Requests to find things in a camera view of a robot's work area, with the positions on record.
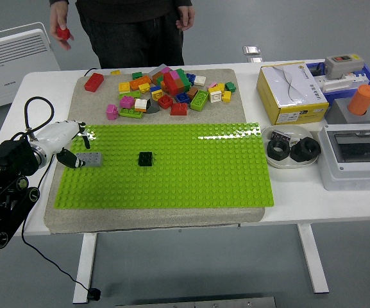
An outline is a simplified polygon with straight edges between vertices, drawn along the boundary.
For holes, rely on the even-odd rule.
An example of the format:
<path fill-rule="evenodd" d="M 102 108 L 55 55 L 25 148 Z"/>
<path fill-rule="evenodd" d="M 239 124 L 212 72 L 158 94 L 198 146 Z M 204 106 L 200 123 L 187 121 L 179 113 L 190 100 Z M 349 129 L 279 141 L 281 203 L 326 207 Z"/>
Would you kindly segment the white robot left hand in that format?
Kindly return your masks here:
<path fill-rule="evenodd" d="M 38 167 L 48 164 L 56 155 L 59 162 L 70 168 L 79 168 L 85 165 L 75 154 L 65 149 L 65 146 L 78 134 L 83 137 L 86 149 L 90 144 L 85 131 L 85 123 L 77 121 L 55 122 L 43 128 L 37 136 L 30 141 Z"/>

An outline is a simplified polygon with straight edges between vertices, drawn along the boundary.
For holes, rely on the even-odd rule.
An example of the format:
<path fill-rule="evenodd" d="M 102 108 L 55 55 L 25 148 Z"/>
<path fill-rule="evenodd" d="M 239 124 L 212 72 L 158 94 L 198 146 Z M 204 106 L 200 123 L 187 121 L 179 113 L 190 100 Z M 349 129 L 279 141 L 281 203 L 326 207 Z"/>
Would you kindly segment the person's left hand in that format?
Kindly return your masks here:
<path fill-rule="evenodd" d="M 179 17 L 176 21 L 176 27 L 181 31 L 186 31 L 193 27 L 196 11 L 193 6 L 179 6 Z"/>

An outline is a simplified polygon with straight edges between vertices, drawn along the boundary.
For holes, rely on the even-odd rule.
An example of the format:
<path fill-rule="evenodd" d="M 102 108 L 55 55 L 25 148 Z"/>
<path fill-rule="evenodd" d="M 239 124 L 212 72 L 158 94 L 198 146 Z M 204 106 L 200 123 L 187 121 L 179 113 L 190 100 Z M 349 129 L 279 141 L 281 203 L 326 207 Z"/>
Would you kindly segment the person's right hand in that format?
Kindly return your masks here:
<path fill-rule="evenodd" d="M 57 1 L 51 4 L 49 18 L 51 36 L 66 51 L 70 50 L 71 45 L 68 43 L 68 40 L 63 40 L 57 35 L 57 27 L 60 27 L 62 30 L 67 29 L 68 6 L 69 4 L 66 1 Z"/>

